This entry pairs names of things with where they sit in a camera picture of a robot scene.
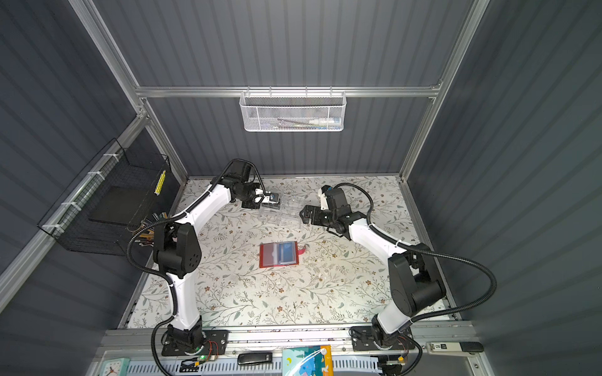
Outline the red leather card holder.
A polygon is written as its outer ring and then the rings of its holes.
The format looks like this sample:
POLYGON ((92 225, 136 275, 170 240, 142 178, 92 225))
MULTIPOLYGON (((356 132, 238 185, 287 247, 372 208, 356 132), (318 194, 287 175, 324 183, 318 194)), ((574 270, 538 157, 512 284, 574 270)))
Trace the red leather card holder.
POLYGON ((298 265, 299 258, 306 250, 307 246, 299 246, 297 241, 263 243, 260 245, 259 267, 265 269, 298 265))

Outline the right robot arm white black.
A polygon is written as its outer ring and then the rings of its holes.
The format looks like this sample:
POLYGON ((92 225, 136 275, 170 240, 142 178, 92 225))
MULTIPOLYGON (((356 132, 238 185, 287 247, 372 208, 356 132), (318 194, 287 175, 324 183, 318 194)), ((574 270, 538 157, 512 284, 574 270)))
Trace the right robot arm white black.
POLYGON ((422 310, 446 296, 446 287, 430 248, 423 243, 409 244, 377 227, 372 221, 374 201, 368 192, 352 183, 323 186, 321 204, 307 205, 299 213, 305 224, 326 231, 368 249, 382 261, 389 274, 391 302, 372 319, 372 338, 378 346, 388 346, 390 338, 404 332, 422 310), (352 187, 364 194, 367 213, 354 211, 343 191, 352 187))

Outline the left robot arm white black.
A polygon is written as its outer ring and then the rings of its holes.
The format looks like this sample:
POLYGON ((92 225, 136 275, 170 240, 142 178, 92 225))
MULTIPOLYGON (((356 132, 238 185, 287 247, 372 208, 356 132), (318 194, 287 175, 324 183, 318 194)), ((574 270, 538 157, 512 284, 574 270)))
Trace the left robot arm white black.
POLYGON ((257 167, 237 158, 211 180, 200 197, 155 226, 153 258, 172 299, 172 320, 167 324, 172 342, 193 349, 205 343, 194 293, 195 271, 202 261, 198 232, 224 206, 240 201, 254 209, 269 196, 257 167))

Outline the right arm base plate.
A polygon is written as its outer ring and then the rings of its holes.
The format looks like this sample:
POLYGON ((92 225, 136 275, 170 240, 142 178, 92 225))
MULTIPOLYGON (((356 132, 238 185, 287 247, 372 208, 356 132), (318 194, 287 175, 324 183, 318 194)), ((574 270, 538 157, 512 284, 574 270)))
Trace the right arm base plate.
POLYGON ((372 327, 353 326, 348 331, 354 351, 398 351, 414 350, 416 346, 410 340, 409 333, 393 335, 376 334, 372 327))

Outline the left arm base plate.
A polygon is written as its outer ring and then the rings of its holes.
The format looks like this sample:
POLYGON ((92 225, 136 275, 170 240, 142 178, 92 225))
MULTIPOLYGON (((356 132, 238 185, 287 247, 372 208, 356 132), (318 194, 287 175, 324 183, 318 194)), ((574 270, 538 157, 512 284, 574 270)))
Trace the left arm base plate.
POLYGON ((226 330, 184 331, 169 327, 161 337, 163 357, 224 355, 230 332, 226 330))

